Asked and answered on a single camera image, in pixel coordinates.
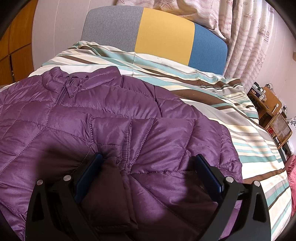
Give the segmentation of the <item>purple quilted down jacket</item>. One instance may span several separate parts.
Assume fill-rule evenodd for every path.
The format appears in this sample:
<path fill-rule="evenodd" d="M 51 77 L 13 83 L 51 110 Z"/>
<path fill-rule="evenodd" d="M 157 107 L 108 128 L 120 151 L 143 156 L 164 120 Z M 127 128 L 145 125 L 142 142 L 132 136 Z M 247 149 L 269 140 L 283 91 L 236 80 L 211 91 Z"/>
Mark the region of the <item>purple quilted down jacket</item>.
<path fill-rule="evenodd" d="M 217 206 L 198 154 L 242 181 L 229 130 L 173 93 L 116 67 L 55 67 L 1 92 L 1 212 L 21 240 L 36 182 L 95 153 L 104 163 L 83 208 L 104 240 L 194 240 Z"/>

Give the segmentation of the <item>pink red blanket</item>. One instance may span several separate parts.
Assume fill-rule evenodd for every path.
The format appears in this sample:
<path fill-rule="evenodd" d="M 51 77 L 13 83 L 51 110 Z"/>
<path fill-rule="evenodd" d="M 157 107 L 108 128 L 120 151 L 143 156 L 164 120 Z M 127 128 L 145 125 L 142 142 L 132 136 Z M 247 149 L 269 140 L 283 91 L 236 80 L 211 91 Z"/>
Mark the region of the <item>pink red blanket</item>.
<path fill-rule="evenodd" d="M 296 202 L 296 160 L 295 155 L 292 155 L 288 158 L 288 160 L 285 163 L 285 169 L 287 172 L 288 177 L 288 183 L 290 185 L 291 189 L 291 195 L 292 195 L 292 216 L 295 214 L 295 202 Z"/>

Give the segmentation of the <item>wooden chair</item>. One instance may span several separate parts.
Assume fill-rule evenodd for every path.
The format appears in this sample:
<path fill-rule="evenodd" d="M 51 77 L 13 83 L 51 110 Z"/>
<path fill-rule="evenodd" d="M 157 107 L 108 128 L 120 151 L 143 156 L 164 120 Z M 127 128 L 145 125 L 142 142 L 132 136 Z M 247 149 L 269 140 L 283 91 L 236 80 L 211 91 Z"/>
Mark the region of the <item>wooden chair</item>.
<path fill-rule="evenodd" d="M 265 127 L 273 140 L 277 139 L 277 149 L 280 149 L 292 136 L 292 130 L 280 113 L 277 113 Z"/>

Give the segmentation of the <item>wooden desk with clutter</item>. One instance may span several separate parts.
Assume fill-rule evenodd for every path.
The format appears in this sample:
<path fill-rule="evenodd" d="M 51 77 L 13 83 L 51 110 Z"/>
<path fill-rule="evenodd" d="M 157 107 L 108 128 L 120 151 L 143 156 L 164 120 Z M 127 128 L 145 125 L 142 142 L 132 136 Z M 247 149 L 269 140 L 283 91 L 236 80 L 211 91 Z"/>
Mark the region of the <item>wooden desk with clutter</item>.
<path fill-rule="evenodd" d="M 265 128 L 271 119 L 280 112 L 281 101 L 268 87 L 261 87 L 255 82 L 247 96 L 258 113 L 259 125 Z"/>

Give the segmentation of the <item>striped bed duvet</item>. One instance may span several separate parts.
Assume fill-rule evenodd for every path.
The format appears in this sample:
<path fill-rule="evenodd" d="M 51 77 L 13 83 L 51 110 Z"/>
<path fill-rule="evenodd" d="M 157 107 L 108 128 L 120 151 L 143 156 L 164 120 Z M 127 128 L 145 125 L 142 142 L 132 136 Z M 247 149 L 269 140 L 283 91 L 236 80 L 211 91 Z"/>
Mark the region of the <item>striped bed duvet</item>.
<path fill-rule="evenodd" d="M 60 67 L 67 73 L 92 72 L 116 66 L 123 75 L 141 79 L 174 92 L 206 117 L 227 127 L 242 163 L 242 178 L 262 185 L 269 209 L 271 238 L 276 240 L 292 217 L 292 191 L 276 144 L 259 125 L 258 113 L 239 79 L 177 63 L 173 60 L 123 51 L 80 41 L 43 63 L 40 75 Z"/>

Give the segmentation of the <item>orange wooden wardrobe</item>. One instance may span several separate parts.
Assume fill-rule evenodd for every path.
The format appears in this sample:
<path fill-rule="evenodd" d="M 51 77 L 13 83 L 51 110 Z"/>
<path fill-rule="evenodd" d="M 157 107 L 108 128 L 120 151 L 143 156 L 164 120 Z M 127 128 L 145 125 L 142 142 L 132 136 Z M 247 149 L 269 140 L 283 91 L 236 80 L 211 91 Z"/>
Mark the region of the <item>orange wooden wardrobe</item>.
<path fill-rule="evenodd" d="M 33 20 L 37 1 L 21 1 L 1 35 L 1 86 L 18 82 L 34 70 Z"/>

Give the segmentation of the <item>pink patterned curtain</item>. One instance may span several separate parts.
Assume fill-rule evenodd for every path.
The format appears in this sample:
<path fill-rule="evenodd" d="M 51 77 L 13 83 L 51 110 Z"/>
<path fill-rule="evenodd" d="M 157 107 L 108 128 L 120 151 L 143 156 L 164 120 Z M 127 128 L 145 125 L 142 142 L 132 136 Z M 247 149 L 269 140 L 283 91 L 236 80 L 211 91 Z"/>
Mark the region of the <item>pink patterned curtain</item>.
<path fill-rule="evenodd" d="M 262 68 L 273 32 L 274 8 L 266 1 L 134 0 L 117 1 L 117 5 L 165 11 L 209 29 L 228 46 L 223 75 L 239 78 L 245 92 Z"/>

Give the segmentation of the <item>grey yellow blue headboard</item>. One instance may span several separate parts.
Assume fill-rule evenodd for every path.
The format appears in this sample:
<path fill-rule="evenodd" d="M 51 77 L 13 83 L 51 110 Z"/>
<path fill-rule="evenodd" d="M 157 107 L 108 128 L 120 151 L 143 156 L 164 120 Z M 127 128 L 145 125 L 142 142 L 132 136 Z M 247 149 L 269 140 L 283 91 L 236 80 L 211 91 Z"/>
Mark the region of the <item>grey yellow blue headboard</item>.
<path fill-rule="evenodd" d="M 140 6 L 102 6 L 90 10 L 81 39 L 220 75 L 227 58 L 226 43 L 205 27 Z"/>

